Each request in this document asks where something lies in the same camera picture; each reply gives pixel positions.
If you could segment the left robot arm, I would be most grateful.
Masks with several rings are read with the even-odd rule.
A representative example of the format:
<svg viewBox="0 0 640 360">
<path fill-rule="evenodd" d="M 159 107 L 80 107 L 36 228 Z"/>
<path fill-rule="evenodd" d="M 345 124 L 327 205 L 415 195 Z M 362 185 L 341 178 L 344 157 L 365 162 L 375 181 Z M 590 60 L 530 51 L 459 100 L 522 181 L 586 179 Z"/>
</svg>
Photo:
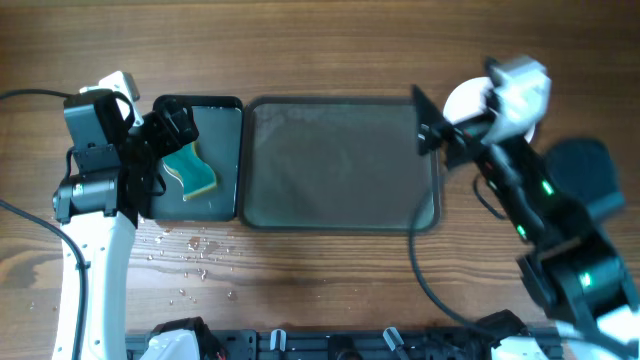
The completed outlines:
<svg viewBox="0 0 640 360">
<path fill-rule="evenodd" d="M 160 160 L 199 136 L 192 105 L 162 96 L 137 124 L 123 94 L 98 90 L 64 102 L 78 172 L 53 195 L 63 240 L 63 280 L 52 356 L 126 356 L 126 279 L 138 218 L 167 185 Z"/>
</svg>

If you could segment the white plate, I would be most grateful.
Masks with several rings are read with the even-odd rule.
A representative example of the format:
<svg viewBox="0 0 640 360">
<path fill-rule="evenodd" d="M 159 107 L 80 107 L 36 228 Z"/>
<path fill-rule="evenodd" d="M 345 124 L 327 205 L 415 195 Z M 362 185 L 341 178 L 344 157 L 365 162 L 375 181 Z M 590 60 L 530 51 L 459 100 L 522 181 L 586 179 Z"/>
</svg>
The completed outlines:
<svg viewBox="0 0 640 360">
<path fill-rule="evenodd" d="M 492 113 L 487 107 L 492 88 L 493 85 L 489 77 L 478 77 L 463 82 L 453 90 L 446 100 L 443 110 L 444 117 L 451 123 L 458 123 L 465 118 L 481 113 Z M 524 135 L 527 141 L 530 140 L 530 133 L 535 126 Z"/>
</svg>

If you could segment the green yellow sponge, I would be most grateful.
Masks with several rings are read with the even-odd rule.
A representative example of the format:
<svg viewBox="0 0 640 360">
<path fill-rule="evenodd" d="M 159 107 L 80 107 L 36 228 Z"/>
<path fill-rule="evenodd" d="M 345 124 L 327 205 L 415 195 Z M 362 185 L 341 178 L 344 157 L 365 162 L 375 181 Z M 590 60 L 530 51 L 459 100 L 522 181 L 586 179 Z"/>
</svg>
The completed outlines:
<svg viewBox="0 0 640 360">
<path fill-rule="evenodd" d="M 162 159 L 164 169 L 182 186 L 184 201 L 192 200 L 217 187 L 214 170 L 198 155 L 197 142 Z"/>
</svg>

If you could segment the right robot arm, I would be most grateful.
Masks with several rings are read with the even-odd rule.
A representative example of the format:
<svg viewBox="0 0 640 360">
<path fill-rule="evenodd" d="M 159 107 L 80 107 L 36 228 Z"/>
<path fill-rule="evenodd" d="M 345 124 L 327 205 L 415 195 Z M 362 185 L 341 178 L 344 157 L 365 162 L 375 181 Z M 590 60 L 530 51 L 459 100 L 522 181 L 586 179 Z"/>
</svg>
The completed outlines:
<svg viewBox="0 0 640 360">
<path fill-rule="evenodd" d="M 624 202 L 604 145 L 569 139 L 539 155 L 521 134 L 486 144 L 495 114 L 486 111 L 451 124 L 418 86 L 412 99 L 419 154 L 444 147 L 448 165 L 475 163 L 521 239 L 532 244 L 532 252 L 517 263 L 526 290 L 545 315 L 572 325 L 583 341 L 622 359 L 638 356 L 638 341 L 622 343 L 597 325 L 600 316 L 614 310 L 639 308 L 631 276 L 600 226 L 602 217 Z M 557 158 L 570 151 L 603 166 L 602 179 L 578 188 L 567 185 Z"/>
</svg>

